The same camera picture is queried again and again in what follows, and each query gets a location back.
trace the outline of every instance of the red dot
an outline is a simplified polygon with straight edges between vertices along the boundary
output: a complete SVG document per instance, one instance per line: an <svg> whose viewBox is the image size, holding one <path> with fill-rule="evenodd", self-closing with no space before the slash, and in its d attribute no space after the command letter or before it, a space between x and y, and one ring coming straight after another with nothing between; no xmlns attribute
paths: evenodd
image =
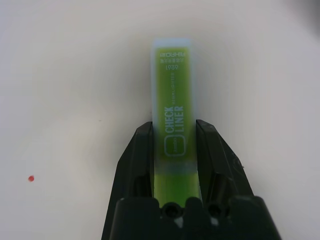
<svg viewBox="0 0 320 240"><path fill-rule="evenodd" d="M33 182L35 180L35 176L31 175L30 177L28 177L29 182Z"/></svg>

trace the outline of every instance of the white surface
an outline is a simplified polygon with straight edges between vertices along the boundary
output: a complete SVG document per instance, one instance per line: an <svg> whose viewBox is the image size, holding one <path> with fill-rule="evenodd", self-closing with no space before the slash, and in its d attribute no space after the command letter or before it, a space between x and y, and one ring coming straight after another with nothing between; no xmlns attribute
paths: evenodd
<svg viewBox="0 0 320 240"><path fill-rule="evenodd" d="M282 238L320 239L320 43L300 16L282 0L2 0L0 239L101 238L117 161L151 120L156 37L193 40L198 118Z"/></svg>

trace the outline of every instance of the green highlighter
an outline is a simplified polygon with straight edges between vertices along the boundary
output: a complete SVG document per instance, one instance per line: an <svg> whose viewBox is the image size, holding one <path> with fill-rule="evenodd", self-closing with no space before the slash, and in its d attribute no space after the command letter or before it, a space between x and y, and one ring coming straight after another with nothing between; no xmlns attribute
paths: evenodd
<svg viewBox="0 0 320 240"><path fill-rule="evenodd" d="M151 51L154 197L184 207L200 198L191 41L157 39Z"/></svg>

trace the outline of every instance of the white table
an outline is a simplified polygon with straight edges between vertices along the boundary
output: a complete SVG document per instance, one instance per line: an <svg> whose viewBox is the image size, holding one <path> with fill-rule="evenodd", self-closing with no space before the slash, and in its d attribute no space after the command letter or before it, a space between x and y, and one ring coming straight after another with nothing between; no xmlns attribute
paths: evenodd
<svg viewBox="0 0 320 240"><path fill-rule="evenodd" d="M285 0L1 1L0 239L101 239L117 161L151 120L156 37L193 40L197 117L238 155L282 238L320 239L310 10Z"/></svg>

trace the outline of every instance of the screw hole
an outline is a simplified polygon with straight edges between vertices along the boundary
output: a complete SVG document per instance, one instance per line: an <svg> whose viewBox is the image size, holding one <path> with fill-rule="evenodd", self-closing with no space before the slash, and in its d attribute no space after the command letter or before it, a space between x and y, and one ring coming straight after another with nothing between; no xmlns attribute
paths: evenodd
<svg viewBox="0 0 320 240"><path fill-rule="evenodd" d="M175 219L182 215L182 209L176 203L168 203L162 208L162 214L165 216Z"/></svg>
<svg viewBox="0 0 320 240"><path fill-rule="evenodd" d="M211 204L208 208L208 212L211 215L211 217L217 218L221 216L221 209L218 205Z"/></svg>

